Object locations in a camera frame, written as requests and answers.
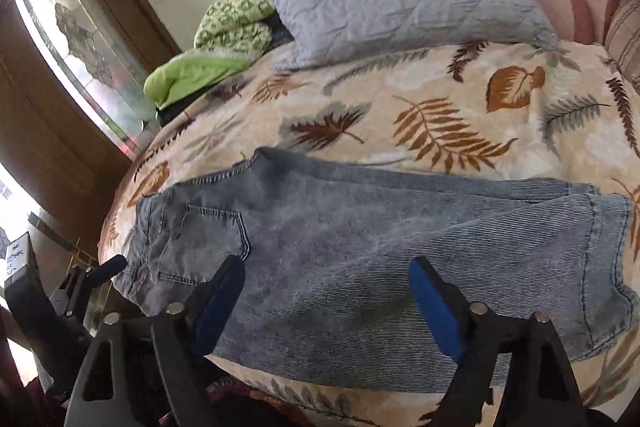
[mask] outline bedspread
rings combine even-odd
[[[490,179],[549,176],[633,201],[623,255],[638,290],[640,94],[599,45],[469,43],[399,52],[296,73],[274,73],[290,51],[265,55],[194,102],[132,166],[105,221],[100,260],[127,251],[144,194],[248,159],[260,146],[400,171]],[[635,374],[640,335],[573,364],[590,406],[621,393]],[[213,357],[231,374],[281,399],[356,425],[415,426],[439,394],[313,385]],[[491,425],[495,405],[486,406]]]

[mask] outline lime green fabric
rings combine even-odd
[[[259,21],[273,12],[273,0],[217,0],[202,18],[193,47],[248,54],[257,60],[271,42],[271,29]]]
[[[192,92],[217,84],[232,74],[244,71],[252,60],[216,57],[191,52],[179,55],[151,73],[144,92],[158,109],[164,109]]]
[[[253,64],[271,42],[260,20],[275,11],[273,0],[218,0],[205,13],[194,50],[160,66],[146,79],[145,95],[159,110]]]

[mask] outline striped pillow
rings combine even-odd
[[[536,0],[556,30],[558,38],[593,44],[593,19],[587,0]]]
[[[640,0],[620,1],[611,20],[605,47],[640,94]]]

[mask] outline denim fabric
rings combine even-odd
[[[246,284],[215,354],[339,387],[432,393],[455,371],[422,320],[409,262],[470,301],[547,311],[572,360],[638,315],[622,283],[630,206],[591,185],[389,172],[262,148],[143,198],[115,286],[145,313],[184,301],[229,254]],[[500,359],[495,382],[506,377]]]

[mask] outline glass panel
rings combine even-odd
[[[31,37],[82,110],[135,158],[159,130],[148,75],[95,0],[16,0]]]

